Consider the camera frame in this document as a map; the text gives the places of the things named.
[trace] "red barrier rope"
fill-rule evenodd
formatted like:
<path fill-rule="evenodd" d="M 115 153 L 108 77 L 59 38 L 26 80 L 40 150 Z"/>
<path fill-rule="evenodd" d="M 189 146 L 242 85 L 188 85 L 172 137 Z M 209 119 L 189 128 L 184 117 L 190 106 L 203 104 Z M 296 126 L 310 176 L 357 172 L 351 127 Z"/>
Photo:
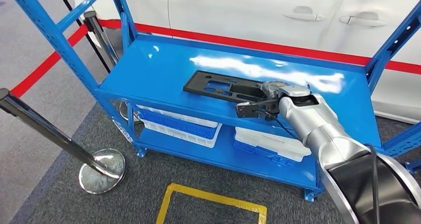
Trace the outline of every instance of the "red barrier rope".
<path fill-rule="evenodd" d="M 99 23 L 103 27 L 107 28 L 121 28 L 121 22 L 119 20 L 102 20 L 99 19 Z M 235 47 L 242 47 L 248 49 L 262 50 L 275 53 L 283 53 L 307 58 L 322 59 L 329 61 L 336 61 L 342 63 L 351 63 L 356 65 L 365 66 L 370 58 L 340 54 L 312 49 L 303 49 L 285 45 L 270 44 L 264 42 L 256 42 L 245 39 L 235 39 L 224 36 L 196 33 L 190 31 L 184 31 L 179 29 L 169 29 L 164 27 L 146 25 L 146 24 L 136 24 L 136 29 L 138 31 L 146 33 L 155 33 L 168 36 L 181 37 L 186 39 L 200 40 L 204 42 L 224 44 Z M 88 32 L 86 25 L 82 25 L 77 29 L 77 31 L 71 35 L 68 39 L 68 42 L 71 46 L 74 46 L 78 43 Z M 16 97 L 21 97 L 29 88 L 31 88 L 48 70 L 50 70 L 58 61 L 60 60 L 60 55 L 57 52 L 53 52 L 40 66 L 38 66 L 28 77 L 21 81 L 15 88 L 11 90 L 11 93 Z M 396 61 L 390 61 L 386 65 L 386 69 L 395 70 L 400 72 L 420 74 L 421 75 L 421 66 L 415 64 L 408 64 Z"/>
<path fill-rule="evenodd" d="M 78 43 L 88 32 L 86 25 L 79 27 L 74 34 L 72 34 L 68 42 L 71 46 Z M 10 92 L 16 96 L 21 97 L 28 89 L 30 89 L 48 70 L 50 70 L 58 61 L 60 55 L 57 52 L 53 52 L 44 62 L 40 64 L 29 76 L 21 81 L 15 88 Z"/>
<path fill-rule="evenodd" d="M 108 28 L 121 28 L 121 22 L 119 20 L 99 20 L 99 23 L 102 26 L 108 27 Z M 146 25 L 146 24 L 136 24 L 136 29 L 138 31 L 143 31 L 146 33 L 163 34 L 163 35 L 168 35 L 168 36 L 200 40 L 204 42 L 224 44 L 224 45 L 229 45 L 229 46 L 242 47 L 242 48 L 255 49 L 255 50 L 263 50 L 263 51 L 275 52 L 275 53 L 283 53 L 283 54 L 289 54 L 289 55 L 295 55 L 295 56 L 307 57 L 307 58 L 313 58 L 313 59 L 322 59 L 322 60 L 329 60 L 329 61 L 335 61 L 335 62 L 341 62 L 341 63 L 356 64 L 356 65 L 361 65 L 361 66 L 365 66 L 367 62 L 370 60 L 370 58 L 356 56 L 356 55 L 340 54 L 340 53 L 326 52 L 326 51 L 313 50 L 313 49 L 303 49 L 303 48 L 297 48 L 297 47 L 291 47 L 291 46 L 285 46 L 285 45 L 256 42 L 256 41 L 245 40 L 245 39 L 235 39 L 235 38 L 229 38 L 229 37 L 224 37 L 224 36 L 189 32 L 189 31 L 184 31 L 184 30 L 179 30 L 179 29 L 169 29 L 169 28 Z M 390 61 L 386 65 L 386 69 L 421 75 L 421 66 L 415 65 L 415 64 Z"/>

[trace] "yellow floor marking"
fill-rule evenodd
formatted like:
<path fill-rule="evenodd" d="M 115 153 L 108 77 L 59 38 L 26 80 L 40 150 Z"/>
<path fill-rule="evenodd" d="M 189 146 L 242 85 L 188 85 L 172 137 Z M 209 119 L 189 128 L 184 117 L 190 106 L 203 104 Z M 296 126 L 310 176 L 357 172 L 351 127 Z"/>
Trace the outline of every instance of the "yellow floor marking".
<path fill-rule="evenodd" d="M 255 212 L 259 214 L 259 222 L 258 224 L 265 224 L 266 223 L 266 212 L 267 208 L 265 206 L 254 204 L 242 200 L 238 200 L 235 198 L 229 198 L 226 196 L 205 192 L 199 189 L 186 187 L 183 185 L 171 183 L 168 185 L 167 190 L 165 191 L 164 199 L 162 200 L 161 209 L 158 213 L 158 218 L 156 219 L 156 224 L 163 224 L 165 215 L 167 214 L 168 206 L 170 204 L 171 194 L 173 192 L 184 193 L 193 197 L 202 198 L 205 200 L 213 201 L 216 203 L 221 203 L 229 206 L 234 206 L 237 208 L 245 209 L 251 212 Z"/>

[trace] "white car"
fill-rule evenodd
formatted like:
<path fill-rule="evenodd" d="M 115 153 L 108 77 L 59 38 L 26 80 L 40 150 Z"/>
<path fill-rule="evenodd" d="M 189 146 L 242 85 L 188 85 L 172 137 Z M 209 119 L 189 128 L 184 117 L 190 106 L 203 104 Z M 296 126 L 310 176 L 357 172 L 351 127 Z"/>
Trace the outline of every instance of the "white car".
<path fill-rule="evenodd" d="M 127 3 L 136 23 L 372 57 L 418 1 L 127 0 Z M 99 18 L 120 19 L 112 0 L 98 0 L 92 7 Z M 421 31 L 393 60 L 421 65 L 420 41 Z M 419 122 L 420 88 L 421 74 L 385 70 L 372 95 L 376 114 Z"/>

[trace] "car door handle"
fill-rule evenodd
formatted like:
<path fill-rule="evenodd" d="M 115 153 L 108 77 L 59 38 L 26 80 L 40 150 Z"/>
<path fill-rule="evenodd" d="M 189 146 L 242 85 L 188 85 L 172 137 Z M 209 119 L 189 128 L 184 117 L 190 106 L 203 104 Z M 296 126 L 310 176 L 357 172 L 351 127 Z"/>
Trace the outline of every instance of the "car door handle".
<path fill-rule="evenodd" d="M 291 13 L 285 13 L 284 16 L 302 21 L 320 21 L 324 19 L 324 16 L 314 13 L 313 9 L 308 6 L 296 6 Z"/>
<path fill-rule="evenodd" d="M 387 24 L 386 21 L 379 19 L 375 12 L 363 11 L 356 15 L 345 15 L 339 18 L 339 21 L 348 25 L 360 25 L 367 27 L 380 27 Z"/>

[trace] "shelf surface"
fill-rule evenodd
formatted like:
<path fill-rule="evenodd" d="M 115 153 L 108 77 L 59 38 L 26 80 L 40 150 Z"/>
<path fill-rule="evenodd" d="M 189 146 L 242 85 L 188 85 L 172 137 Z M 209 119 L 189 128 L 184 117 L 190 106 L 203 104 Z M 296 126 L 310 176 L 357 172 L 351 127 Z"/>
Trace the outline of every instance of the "shelf surface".
<path fill-rule="evenodd" d="M 184 92 L 196 70 L 309 86 L 325 98 L 348 134 L 381 148 L 365 72 L 358 66 L 139 35 L 98 91 L 110 98 L 285 135 L 274 121 L 237 118 L 235 103 Z"/>
<path fill-rule="evenodd" d="M 143 129 L 139 145 L 151 150 L 302 188 L 317 188 L 316 162 L 313 156 L 304 157 L 303 161 L 297 163 L 294 168 L 282 167 L 264 157 L 236 149 L 233 146 L 234 132 L 234 127 L 223 125 L 219 131 L 215 146 L 208 148 L 159 132 Z"/>

